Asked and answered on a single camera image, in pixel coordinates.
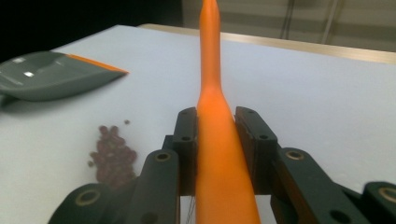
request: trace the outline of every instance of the beige wall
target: beige wall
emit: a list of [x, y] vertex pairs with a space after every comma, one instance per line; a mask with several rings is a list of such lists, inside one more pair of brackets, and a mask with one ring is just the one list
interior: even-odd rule
[[[396, 52], [395, 0], [295, 0], [289, 39]], [[218, 0], [223, 32], [280, 38], [289, 0]], [[199, 0], [183, 0], [184, 26], [198, 27]]]

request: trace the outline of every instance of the orange tool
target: orange tool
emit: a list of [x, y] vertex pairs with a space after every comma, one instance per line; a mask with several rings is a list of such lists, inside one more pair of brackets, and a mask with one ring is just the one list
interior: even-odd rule
[[197, 106], [196, 221], [260, 223], [233, 114], [221, 90], [216, 0], [204, 0], [200, 31], [202, 83]]

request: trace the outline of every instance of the tabletop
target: tabletop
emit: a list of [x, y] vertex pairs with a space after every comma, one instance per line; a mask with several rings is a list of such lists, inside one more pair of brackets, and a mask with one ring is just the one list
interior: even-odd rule
[[[2, 99], [0, 223], [46, 223], [69, 192], [95, 182], [87, 161], [100, 125], [120, 128], [139, 174], [177, 113], [198, 101], [198, 36], [118, 25], [53, 51], [130, 74], [62, 100]], [[396, 64], [222, 40], [221, 70], [232, 111], [256, 110], [282, 147], [311, 154], [334, 182], [357, 192], [368, 181], [396, 183]], [[257, 203], [273, 223], [268, 197]]]

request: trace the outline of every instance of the scoop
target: scoop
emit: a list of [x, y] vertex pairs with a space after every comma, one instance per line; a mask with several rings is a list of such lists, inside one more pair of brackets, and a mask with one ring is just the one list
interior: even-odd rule
[[39, 51], [0, 63], [0, 94], [50, 101], [90, 91], [126, 74], [77, 55]]

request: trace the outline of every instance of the white table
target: white table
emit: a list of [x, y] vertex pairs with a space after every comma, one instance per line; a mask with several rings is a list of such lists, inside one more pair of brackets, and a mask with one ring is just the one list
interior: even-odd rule
[[[222, 82], [232, 110], [258, 111], [282, 147], [310, 153], [333, 181], [361, 192], [396, 183], [396, 65], [222, 41]], [[0, 108], [0, 223], [46, 223], [73, 189], [94, 182], [87, 161], [101, 124], [118, 125], [146, 156], [172, 134], [178, 111], [195, 106], [199, 38], [115, 26], [55, 51], [128, 70], [95, 91]], [[268, 197], [258, 197], [272, 223]], [[186, 203], [183, 199], [182, 223]]]

